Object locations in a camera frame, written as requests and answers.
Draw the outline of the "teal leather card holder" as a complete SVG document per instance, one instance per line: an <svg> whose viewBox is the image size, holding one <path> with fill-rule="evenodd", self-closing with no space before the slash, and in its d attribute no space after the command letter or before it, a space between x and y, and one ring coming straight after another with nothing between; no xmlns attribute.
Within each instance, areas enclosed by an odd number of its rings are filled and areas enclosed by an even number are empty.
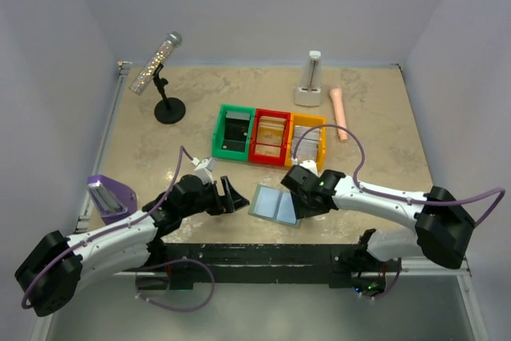
<svg viewBox="0 0 511 341"><path fill-rule="evenodd" d="M299 226L291 194L266 185L257 185L248 213L278 224Z"/></svg>

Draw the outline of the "gold credit card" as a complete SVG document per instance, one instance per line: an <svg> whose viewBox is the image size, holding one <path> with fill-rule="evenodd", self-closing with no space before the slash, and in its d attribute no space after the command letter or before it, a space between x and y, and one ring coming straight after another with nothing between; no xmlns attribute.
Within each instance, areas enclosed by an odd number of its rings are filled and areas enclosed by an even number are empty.
<svg viewBox="0 0 511 341"><path fill-rule="evenodd" d="M255 146L254 154L265 157L280 157L281 148L273 145L257 144Z"/></svg>

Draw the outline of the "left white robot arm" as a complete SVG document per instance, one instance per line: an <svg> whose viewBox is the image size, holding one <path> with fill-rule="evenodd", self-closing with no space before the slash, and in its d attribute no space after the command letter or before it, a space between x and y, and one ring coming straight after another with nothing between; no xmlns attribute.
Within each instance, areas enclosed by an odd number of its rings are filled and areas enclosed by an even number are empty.
<svg viewBox="0 0 511 341"><path fill-rule="evenodd" d="M227 176L203 182L185 175L132 215L97 230L43 236L14 273L23 291L21 307L45 317L64 307L87 283L128 269L156 271L165 262L157 246L183 219L206 212L221 216L249 205Z"/></svg>

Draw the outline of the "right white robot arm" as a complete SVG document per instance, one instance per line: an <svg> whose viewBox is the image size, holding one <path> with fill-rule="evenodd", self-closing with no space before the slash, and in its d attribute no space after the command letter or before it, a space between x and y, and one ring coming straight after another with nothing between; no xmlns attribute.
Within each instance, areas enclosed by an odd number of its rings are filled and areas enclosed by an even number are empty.
<svg viewBox="0 0 511 341"><path fill-rule="evenodd" d="M281 180L291 193L297 219L345 210L366 213L402 226L394 232L375 231L357 249L357 265L373 271L382 262L425 256L448 269L459 269L474 219L444 188L429 192L398 191L355 183L352 176L326 170L321 175L294 165Z"/></svg>

